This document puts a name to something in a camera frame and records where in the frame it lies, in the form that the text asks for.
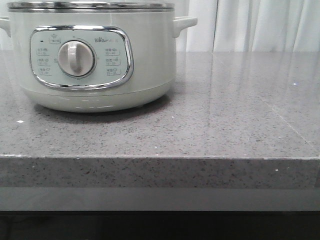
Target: appliance base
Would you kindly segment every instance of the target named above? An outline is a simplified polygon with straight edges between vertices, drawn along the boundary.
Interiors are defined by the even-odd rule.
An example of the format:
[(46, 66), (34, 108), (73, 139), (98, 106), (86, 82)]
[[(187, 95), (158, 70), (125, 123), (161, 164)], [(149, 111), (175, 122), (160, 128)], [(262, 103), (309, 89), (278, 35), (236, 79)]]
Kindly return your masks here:
[(54, 110), (74, 113), (101, 113), (143, 106), (163, 96), (172, 81), (150, 89), (117, 95), (57, 96), (38, 93), (23, 88), (34, 102)]

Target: chrome trim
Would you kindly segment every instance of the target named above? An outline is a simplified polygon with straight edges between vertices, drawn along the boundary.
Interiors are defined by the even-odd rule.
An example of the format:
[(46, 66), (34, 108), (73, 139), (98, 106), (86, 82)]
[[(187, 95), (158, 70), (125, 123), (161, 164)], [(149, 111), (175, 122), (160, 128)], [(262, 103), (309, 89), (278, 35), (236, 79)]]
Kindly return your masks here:
[[(31, 56), (31, 39), (33, 35), (37, 32), (42, 31), (60, 31), (60, 30), (87, 30), (87, 31), (107, 31), (107, 32), (113, 32), (121, 36), (124, 42), (125, 51), (126, 51), (126, 57), (127, 57), (127, 69), (124, 75), (112, 82), (103, 83), (103, 84), (93, 84), (93, 85), (63, 85), (63, 84), (56, 84), (47, 82), (43, 79), (41, 79), (34, 71), (32, 67), (32, 56)], [(63, 90), (63, 91), (87, 91), (87, 90), (103, 90), (103, 89), (109, 89), (109, 88), (115, 88), (118, 87), (131, 78), (133, 72), (134, 72), (134, 57), (132, 53), (132, 47), (130, 44), (130, 40), (128, 35), (120, 28), (115, 26), (101, 26), (101, 25), (58, 25), (58, 26), (39, 26), (37, 27), (31, 34), (29, 39), (29, 63), (30, 68), (32, 70), (33, 75), (35, 78), (40, 82), (41, 84), (55, 89), (55, 90)]]
[(9, 9), (173, 9), (173, 3), (105, 2), (105, 1), (16, 1)]
[(144, 9), (94, 9), (94, 8), (9, 8), (10, 13), (167, 13), (174, 12), (174, 8), (144, 8)]

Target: cooker handle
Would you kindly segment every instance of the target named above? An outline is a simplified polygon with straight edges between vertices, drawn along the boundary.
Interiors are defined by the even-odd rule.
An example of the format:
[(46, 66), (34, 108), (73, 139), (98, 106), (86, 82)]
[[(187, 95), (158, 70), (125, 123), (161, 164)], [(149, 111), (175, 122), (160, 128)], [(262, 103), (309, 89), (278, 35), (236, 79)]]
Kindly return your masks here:
[(9, 17), (7, 16), (0, 17), (0, 29), (5, 30), (6, 34), (8, 34), (8, 36), (11, 37)]
[(177, 38), (183, 29), (197, 25), (198, 18), (192, 16), (178, 16), (173, 20), (173, 37)]

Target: white curtain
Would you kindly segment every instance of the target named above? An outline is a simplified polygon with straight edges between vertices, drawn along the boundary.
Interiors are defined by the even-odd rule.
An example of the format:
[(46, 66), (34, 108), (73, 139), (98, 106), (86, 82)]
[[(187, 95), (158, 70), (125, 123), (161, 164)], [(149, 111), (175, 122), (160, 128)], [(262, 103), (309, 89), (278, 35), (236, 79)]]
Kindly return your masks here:
[[(7, 2), (0, 0), (0, 16)], [(122, 2), (155, 2), (123, 0)], [(175, 4), (175, 15), (198, 17), (181, 32), (177, 51), (320, 51), (320, 0), (158, 0)], [(0, 29), (2, 49), (10, 39)]]
[(214, 51), (320, 50), (320, 0), (218, 0)]

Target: lid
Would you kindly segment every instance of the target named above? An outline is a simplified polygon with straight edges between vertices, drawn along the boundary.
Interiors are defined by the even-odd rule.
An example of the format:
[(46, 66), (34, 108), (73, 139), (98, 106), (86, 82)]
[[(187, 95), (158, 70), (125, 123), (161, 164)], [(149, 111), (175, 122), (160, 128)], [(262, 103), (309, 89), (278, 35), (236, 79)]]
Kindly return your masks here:
[(94, 10), (99, 12), (171, 12), (173, 3), (106, 2), (106, 1), (16, 1), (7, 4), (10, 12), (67, 12)]

